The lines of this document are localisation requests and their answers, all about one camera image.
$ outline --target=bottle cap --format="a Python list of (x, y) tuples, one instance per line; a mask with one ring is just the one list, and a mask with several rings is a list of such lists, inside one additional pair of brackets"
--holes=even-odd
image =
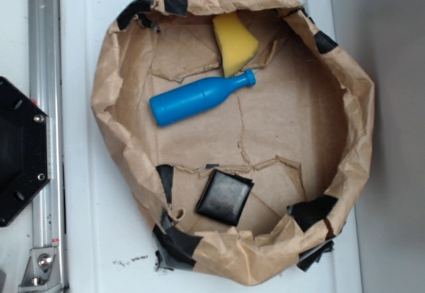
[(252, 72), (252, 70), (248, 69), (245, 70), (245, 75), (248, 79), (248, 85), (253, 87), (253, 85), (256, 84), (255, 74)]

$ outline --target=metal bracket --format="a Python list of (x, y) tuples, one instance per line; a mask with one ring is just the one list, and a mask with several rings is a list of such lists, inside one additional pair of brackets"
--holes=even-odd
[(44, 292), (60, 284), (56, 248), (33, 248), (18, 292)]

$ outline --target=blue plastic bottle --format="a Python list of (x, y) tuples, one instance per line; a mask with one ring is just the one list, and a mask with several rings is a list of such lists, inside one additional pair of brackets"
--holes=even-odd
[(232, 78), (208, 77), (154, 96), (149, 103), (158, 125), (167, 126), (212, 109), (235, 90), (255, 83), (251, 70)]

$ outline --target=black octagonal base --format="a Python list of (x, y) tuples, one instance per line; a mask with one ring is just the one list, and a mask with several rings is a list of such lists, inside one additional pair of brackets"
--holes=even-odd
[(0, 77), (0, 227), (48, 183), (48, 116)]

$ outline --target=metal rail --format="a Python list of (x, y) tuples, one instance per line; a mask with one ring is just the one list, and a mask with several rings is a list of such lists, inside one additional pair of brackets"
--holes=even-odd
[(51, 180), (33, 200), (33, 252), (54, 248), (52, 276), (44, 285), (37, 283), (29, 271), (32, 256), (20, 292), (62, 292), (68, 286), (66, 269), (66, 229), (64, 210), (64, 173), (62, 164), (62, 110), (60, 75), (60, 16), (59, 0), (29, 0), (29, 80), (30, 97), (50, 117)]

